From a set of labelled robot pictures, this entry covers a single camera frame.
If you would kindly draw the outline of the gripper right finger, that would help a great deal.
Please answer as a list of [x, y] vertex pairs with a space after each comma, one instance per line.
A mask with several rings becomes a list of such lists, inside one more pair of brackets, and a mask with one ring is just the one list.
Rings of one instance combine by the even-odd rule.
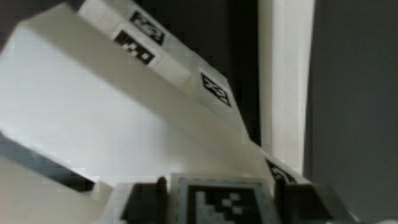
[[280, 224], [358, 224], [328, 188], [275, 182], [273, 203]]

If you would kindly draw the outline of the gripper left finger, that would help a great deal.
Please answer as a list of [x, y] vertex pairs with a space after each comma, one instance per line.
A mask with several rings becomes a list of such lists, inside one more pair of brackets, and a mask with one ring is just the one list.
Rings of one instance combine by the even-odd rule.
[[167, 178], [115, 185], [94, 224], [167, 224]]

